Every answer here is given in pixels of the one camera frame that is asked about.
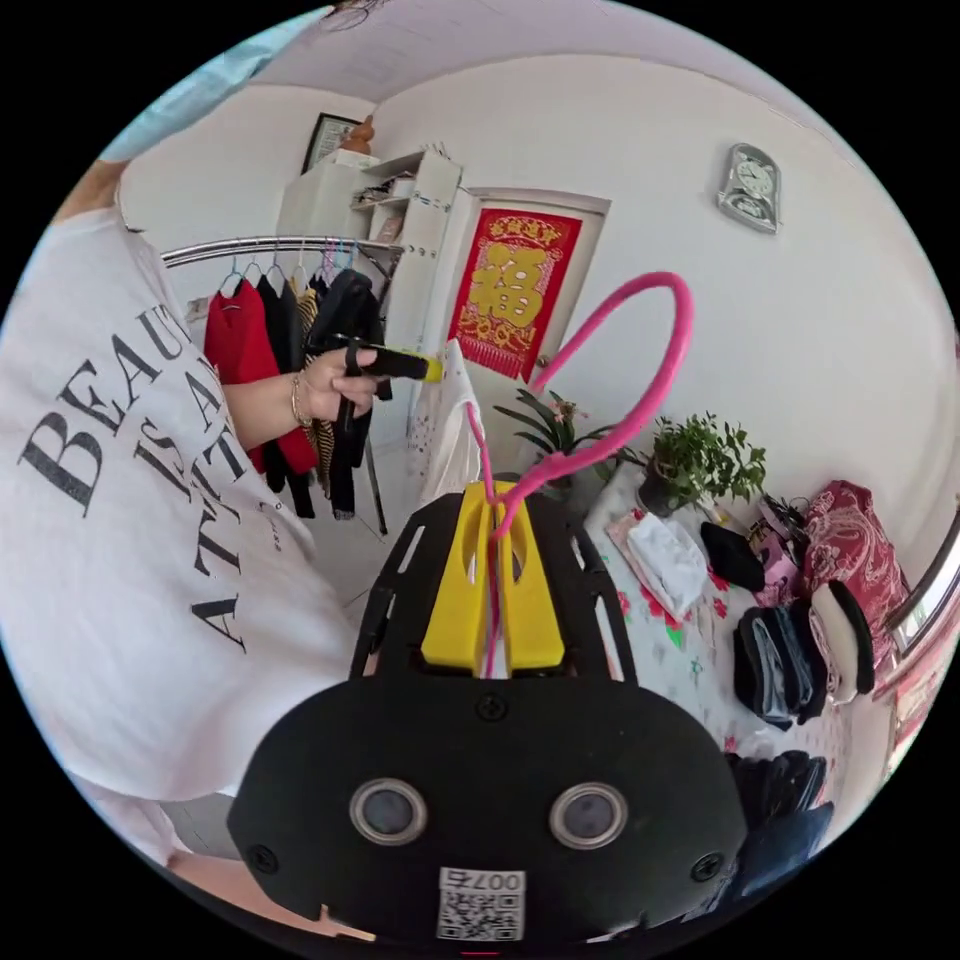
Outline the person's left hand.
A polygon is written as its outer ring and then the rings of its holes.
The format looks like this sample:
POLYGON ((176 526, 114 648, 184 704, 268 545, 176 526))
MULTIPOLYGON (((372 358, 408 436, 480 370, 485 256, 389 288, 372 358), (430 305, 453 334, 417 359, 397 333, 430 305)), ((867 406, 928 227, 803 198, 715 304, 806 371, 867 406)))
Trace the person's left hand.
POLYGON ((355 417, 370 411, 380 379, 349 372, 348 358, 354 359, 356 366, 363 370, 376 360, 377 353, 370 349, 354 354, 346 348, 329 351, 316 357, 303 371, 306 403, 312 418, 336 421, 342 400, 352 406, 355 417))

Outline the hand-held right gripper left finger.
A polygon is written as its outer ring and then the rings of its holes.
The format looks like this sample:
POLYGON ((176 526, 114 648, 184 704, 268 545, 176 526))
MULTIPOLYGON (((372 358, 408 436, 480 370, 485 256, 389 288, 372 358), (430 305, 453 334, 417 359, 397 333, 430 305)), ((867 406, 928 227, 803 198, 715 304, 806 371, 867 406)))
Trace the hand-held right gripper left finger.
POLYGON ((458 511, 421 653, 432 668, 480 669, 488 636, 491 506, 481 482, 446 500, 458 511))

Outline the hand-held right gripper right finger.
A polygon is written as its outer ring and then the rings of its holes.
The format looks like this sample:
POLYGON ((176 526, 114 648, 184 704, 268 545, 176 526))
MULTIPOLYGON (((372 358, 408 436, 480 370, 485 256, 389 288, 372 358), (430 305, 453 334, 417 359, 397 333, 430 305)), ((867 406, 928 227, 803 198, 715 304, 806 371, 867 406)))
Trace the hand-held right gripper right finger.
POLYGON ((513 485, 498 482, 493 507, 493 583, 497 601, 497 670, 557 670, 565 646, 546 570, 524 500, 511 519, 507 494, 513 485))

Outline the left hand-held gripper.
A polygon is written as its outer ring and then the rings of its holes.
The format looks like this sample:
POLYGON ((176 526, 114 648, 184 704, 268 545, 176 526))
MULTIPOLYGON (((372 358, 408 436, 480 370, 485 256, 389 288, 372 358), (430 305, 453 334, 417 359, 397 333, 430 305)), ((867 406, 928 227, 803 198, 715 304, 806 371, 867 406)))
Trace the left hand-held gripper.
MULTIPOLYGON (((438 384, 444 378, 444 364, 437 357, 390 349, 341 333, 327 334, 325 352, 338 350, 345 352, 343 377, 347 379, 367 377, 377 379, 379 383, 392 379, 407 379, 424 384, 438 384)), ((334 433, 337 441, 347 449, 356 443, 357 420, 355 404, 341 396, 334 433)))

